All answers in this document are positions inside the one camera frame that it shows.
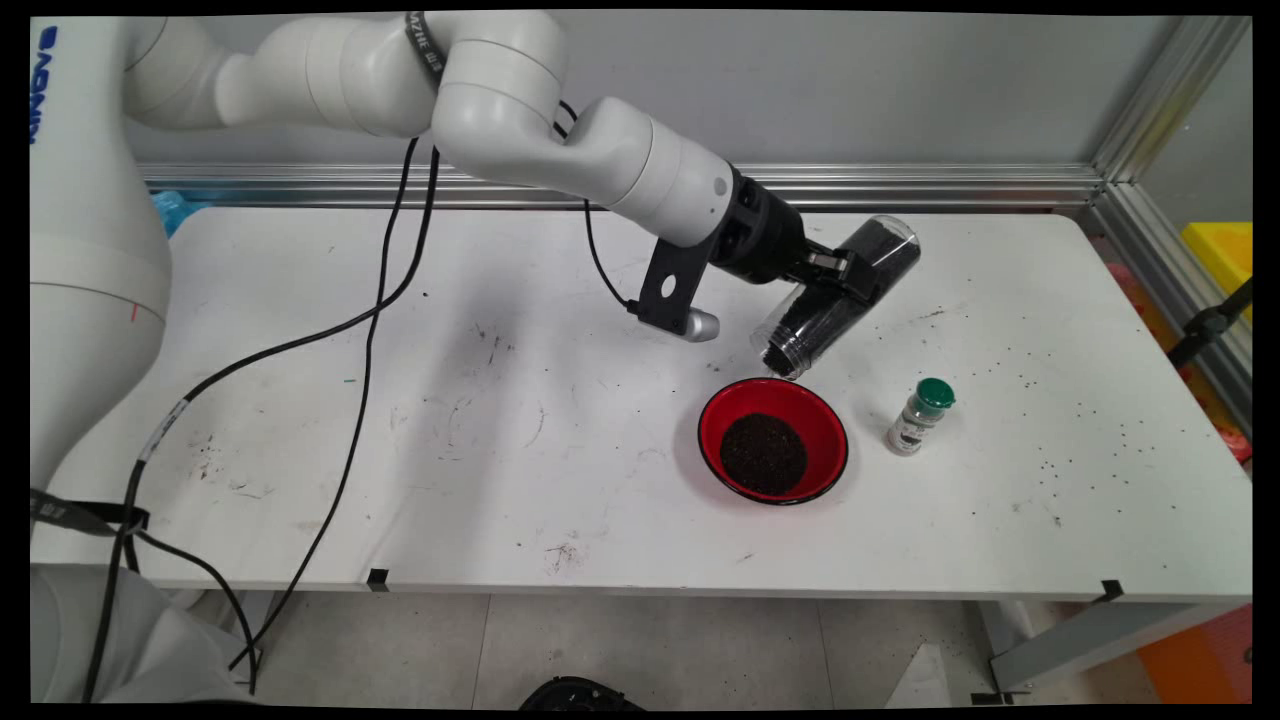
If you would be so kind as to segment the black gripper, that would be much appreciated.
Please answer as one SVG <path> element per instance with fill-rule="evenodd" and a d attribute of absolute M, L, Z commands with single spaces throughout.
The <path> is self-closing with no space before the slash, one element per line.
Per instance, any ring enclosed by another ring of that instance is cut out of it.
<path fill-rule="evenodd" d="M 732 181 L 709 264 L 749 284 L 799 282 L 860 304 L 878 304 L 888 292 L 883 275 L 852 250 L 810 251 L 800 213 L 776 193 L 736 168 Z"/>

